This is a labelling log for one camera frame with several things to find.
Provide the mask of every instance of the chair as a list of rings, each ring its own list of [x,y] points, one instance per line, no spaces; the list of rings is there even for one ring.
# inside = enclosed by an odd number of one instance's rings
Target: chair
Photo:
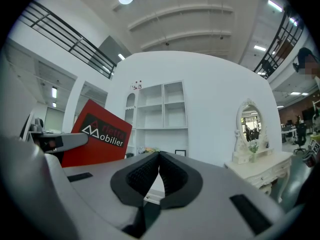
[[[295,144],[299,145],[299,148],[295,149],[293,152],[297,153],[298,151],[305,152],[305,148],[301,148],[306,143],[306,133],[307,133],[307,127],[304,123],[300,123],[296,128],[296,134],[298,135],[298,139],[295,142]]]
[[[254,129],[253,129],[251,139],[252,139],[252,140],[257,140],[257,139],[259,139],[259,132],[258,132],[257,128],[254,128]]]

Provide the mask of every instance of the ceiling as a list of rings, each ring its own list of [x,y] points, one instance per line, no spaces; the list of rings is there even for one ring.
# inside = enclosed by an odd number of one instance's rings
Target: ceiling
[[[283,17],[268,0],[133,0],[128,5],[100,1],[115,16],[115,25],[125,26],[143,52],[207,54],[250,70],[264,55],[254,46],[268,47]],[[273,1],[281,6],[287,3]]]
[[[74,78],[68,76],[64,70],[50,67],[9,43],[4,45],[4,53],[11,69],[39,103],[53,108],[52,103],[55,102],[56,110],[66,110],[71,89],[76,81]],[[57,98],[52,97],[52,87],[57,88]],[[79,115],[88,99],[104,107],[107,93],[85,83],[76,106],[76,115]]]

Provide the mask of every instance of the railing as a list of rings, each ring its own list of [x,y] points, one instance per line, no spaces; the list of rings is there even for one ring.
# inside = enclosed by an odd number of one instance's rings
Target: railing
[[[303,22],[288,6],[271,45],[254,72],[265,79],[270,77],[295,47],[303,30]]]
[[[63,19],[36,1],[32,1],[19,18],[96,71],[109,78],[116,64]]]

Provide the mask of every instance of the black strip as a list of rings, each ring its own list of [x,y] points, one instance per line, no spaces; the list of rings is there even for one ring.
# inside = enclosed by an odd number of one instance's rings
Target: black strip
[[[127,206],[142,207],[144,198],[159,173],[158,152],[118,170],[110,186],[119,200]]]
[[[68,176],[67,178],[70,182],[76,182],[76,181],[84,180],[86,178],[90,178],[92,176],[93,175],[90,172],[84,172],[84,173]]]
[[[201,174],[164,151],[159,154],[159,174],[165,191],[165,198],[160,201],[161,209],[187,206],[202,189]]]
[[[237,194],[231,196],[230,200],[256,235],[272,225],[245,195]]]

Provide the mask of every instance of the built-in shelf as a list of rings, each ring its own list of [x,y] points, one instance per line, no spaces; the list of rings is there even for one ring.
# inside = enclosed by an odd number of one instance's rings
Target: built-in shelf
[[[184,100],[172,101],[172,102],[165,102],[164,104],[175,104],[175,103],[184,103]]]
[[[144,110],[144,111],[161,110],[162,109],[162,103],[151,104],[151,105],[143,105],[143,106],[139,106],[138,109],[141,109],[141,110]]]
[[[180,129],[188,129],[188,127],[182,126],[182,127],[162,127],[162,128],[142,128],[142,127],[137,128],[137,130],[180,130]]]
[[[155,85],[139,90],[138,107],[162,104],[162,85]]]
[[[132,124],[127,153],[138,154],[141,147],[174,153],[186,150],[188,120],[183,82],[159,84],[130,93],[125,121]]]
[[[125,111],[124,121],[132,125],[134,123],[134,110],[129,109]]]
[[[139,107],[136,118],[137,128],[163,127],[162,104]]]
[[[131,93],[126,99],[126,107],[133,107],[135,105],[136,95]]]
[[[184,100],[184,89],[181,81],[163,85],[163,101],[165,104]]]
[[[163,115],[163,126],[165,128],[187,126],[185,102],[165,104]]]

